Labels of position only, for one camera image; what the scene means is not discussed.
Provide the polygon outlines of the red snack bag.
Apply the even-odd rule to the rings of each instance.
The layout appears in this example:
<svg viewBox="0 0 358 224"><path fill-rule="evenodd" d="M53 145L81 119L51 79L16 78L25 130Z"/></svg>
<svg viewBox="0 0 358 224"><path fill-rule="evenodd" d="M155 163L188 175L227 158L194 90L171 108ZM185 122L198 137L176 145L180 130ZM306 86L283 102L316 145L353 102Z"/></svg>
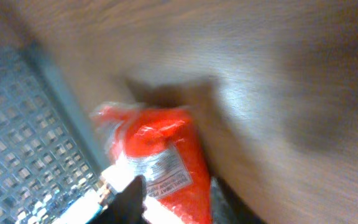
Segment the red snack bag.
<svg viewBox="0 0 358 224"><path fill-rule="evenodd" d="M103 180L119 193L144 177L146 222L212 224L211 176L186 109L109 102L90 117L112 163Z"/></svg>

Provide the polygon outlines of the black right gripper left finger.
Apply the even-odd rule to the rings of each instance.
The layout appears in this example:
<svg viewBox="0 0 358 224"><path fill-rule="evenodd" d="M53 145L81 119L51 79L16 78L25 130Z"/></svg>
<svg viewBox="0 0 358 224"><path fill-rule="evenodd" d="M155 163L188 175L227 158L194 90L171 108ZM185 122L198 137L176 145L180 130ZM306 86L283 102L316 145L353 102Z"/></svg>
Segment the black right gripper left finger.
<svg viewBox="0 0 358 224"><path fill-rule="evenodd" d="M92 218L88 224L149 224L143 217L145 196L145 177L138 175L115 196L107 209Z"/></svg>

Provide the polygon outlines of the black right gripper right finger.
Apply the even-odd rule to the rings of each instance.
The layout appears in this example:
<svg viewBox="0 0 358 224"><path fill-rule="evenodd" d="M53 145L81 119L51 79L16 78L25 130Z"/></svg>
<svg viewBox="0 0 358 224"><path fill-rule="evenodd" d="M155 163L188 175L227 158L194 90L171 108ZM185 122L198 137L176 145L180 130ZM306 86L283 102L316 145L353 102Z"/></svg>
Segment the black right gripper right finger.
<svg viewBox="0 0 358 224"><path fill-rule="evenodd" d="M265 224L220 178L211 179L210 199L213 224Z"/></svg>

